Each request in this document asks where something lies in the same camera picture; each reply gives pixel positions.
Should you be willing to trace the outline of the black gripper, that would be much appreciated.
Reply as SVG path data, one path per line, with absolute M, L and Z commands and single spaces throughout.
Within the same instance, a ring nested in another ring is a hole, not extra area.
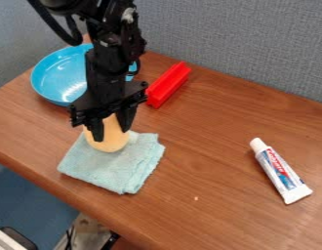
M 129 74 L 136 75 L 136 72 L 129 71 L 129 66 L 133 63 L 140 66 L 139 57 L 143 54 L 144 50 L 128 52 L 133 59 L 127 61 L 119 49 L 103 52 L 93 48 L 85 53 L 89 89 L 69 105 L 69 113 L 72 126 L 84 125 L 99 143 L 104 140 L 101 119 L 115 114 L 123 132 L 128 132 L 136 108 L 147 100 L 148 84 L 144 81 L 127 79 Z

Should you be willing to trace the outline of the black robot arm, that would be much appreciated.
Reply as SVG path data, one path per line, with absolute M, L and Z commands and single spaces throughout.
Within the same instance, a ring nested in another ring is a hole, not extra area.
M 137 26 L 133 0 L 26 0 L 57 36 L 72 46 L 83 42 L 76 20 L 85 22 L 92 48 L 84 54 L 84 94 L 69 106 L 73 126 L 83 125 L 96 142 L 105 139 L 104 122 L 116 116 L 120 129 L 133 124 L 137 106 L 147 101 L 148 83 L 128 80 L 145 40 Z

